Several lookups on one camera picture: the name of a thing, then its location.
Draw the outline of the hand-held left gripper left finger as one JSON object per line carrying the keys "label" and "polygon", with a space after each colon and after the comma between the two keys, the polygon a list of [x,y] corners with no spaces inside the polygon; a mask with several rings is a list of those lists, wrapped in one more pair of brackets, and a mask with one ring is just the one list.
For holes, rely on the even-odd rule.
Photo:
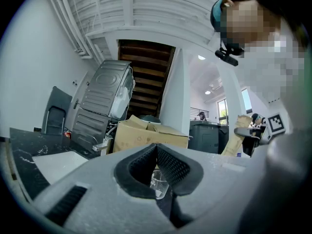
{"label": "hand-held left gripper left finger", "polygon": [[91,159],[44,189],[34,206],[75,234],[167,234],[176,230],[150,187],[162,144]]}

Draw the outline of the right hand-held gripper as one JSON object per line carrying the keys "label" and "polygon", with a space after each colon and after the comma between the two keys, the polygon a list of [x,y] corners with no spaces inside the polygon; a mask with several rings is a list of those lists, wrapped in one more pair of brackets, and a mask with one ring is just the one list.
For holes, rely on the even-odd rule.
{"label": "right hand-held gripper", "polygon": [[271,116],[268,116],[266,119],[266,124],[270,137],[269,141],[271,141],[274,137],[277,137],[286,132],[285,124],[280,113],[275,113]]}

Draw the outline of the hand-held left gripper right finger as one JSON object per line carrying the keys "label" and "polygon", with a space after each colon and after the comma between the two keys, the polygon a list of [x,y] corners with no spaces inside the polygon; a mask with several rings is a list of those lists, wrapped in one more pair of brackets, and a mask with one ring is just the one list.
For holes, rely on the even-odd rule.
{"label": "hand-held left gripper right finger", "polygon": [[267,147],[251,158],[221,156],[166,144],[157,163],[173,189],[171,211],[160,234],[259,234],[265,232],[260,200]]}

